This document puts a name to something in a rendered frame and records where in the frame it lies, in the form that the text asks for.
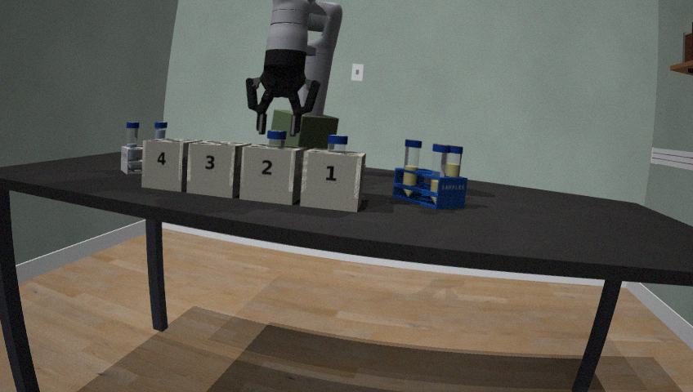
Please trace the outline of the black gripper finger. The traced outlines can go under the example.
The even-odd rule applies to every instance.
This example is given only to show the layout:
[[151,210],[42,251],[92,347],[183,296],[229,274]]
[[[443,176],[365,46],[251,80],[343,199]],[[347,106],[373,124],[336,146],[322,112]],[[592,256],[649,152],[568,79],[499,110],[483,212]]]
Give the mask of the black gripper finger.
[[[260,84],[259,78],[247,78],[246,79],[246,89],[248,98],[248,108],[257,112],[257,126],[256,129],[259,131],[259,135],[264,135],[266,133],[266,111],[273,101],[274,97],[271,97],[275,84],[277,83],[276,78],[271,78],[262,96],[260,104],[257,104],[257,89]],[[266,95],[267,94],[267,95]],[[254,102],[255,101],[255,102]]]
[[320,89],[320,82],[316,80],[310,80],[305,78],[306,89],[309,91],[306,102],[303,107],[301,107],[300,99],[298,93],[295,95],[293,90],[293,85],[291,79],[286,78],[284,80],[284,85],[288,94],[289,102],[292,106],[293,115],[291,120],[290,136],[296,136],[300,131],[301,118],[303,114],[309,113],[313,110],[315,99],[317,97],[318,91]]

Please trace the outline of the white tube rack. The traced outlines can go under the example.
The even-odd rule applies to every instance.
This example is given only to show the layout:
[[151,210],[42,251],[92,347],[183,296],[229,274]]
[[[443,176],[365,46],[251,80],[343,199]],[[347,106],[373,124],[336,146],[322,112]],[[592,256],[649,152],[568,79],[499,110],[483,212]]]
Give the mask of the white tube rack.
[[142,167],[133,167],[130,169],[128,165],[142,165],[142,158],[129,159],[129,151],[143,150],[143,146],[127,147],[122,146],[121,152],[121,171],[127,175],[136,175],[142,173]]

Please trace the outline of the blue tube rack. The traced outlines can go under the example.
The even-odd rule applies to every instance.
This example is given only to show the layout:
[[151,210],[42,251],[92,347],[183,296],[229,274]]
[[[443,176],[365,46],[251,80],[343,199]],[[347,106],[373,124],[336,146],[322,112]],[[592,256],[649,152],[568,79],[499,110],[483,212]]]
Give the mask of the blue tube rack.
[[[404,172],[418,175],[417,185],[404,185],[402,183]],[[431,184],[424,183],[424,176],[438,180],[437,193],[429,191]],[[413,193],[408,197],[403,189],[411,190]],[[392,197],[436,210],[450,209],[464,207],[466,190],[467,178],[465,177],[432,176],[431,170],[424,168],[419,168],[417,171],[396,168]],[[431,196],[436,198],[436,204],[431,200]]]

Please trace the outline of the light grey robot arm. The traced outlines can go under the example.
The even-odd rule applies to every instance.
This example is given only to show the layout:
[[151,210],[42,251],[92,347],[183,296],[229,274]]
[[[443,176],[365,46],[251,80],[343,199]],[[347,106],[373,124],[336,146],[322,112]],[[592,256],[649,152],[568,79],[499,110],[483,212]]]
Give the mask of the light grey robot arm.
[[[288,49],[306,52],[306,78],[320,82],[313,110],[305,115],[323,116],[333,53],[341,23],[342,7],[338,3],[273,0],[266,51]],[[317,39],[308,42],[308,30],[323,33]]]

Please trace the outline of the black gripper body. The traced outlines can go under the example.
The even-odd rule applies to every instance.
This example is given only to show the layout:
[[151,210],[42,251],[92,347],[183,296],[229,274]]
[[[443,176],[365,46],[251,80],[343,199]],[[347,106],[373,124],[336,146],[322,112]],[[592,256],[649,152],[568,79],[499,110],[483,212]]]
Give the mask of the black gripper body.
[[284,80],[289,78],[291,79],[293,90],[296,95],[296,93],[305,84],[305,63],[306,52],[304,51],[288,49],[267,50],[265,55],[264,70],[260,77],[260,81],[263,87],[266,89],[270,79],[276,78],[277,83],[275,84],[270,96],[277,98],[288,98]]

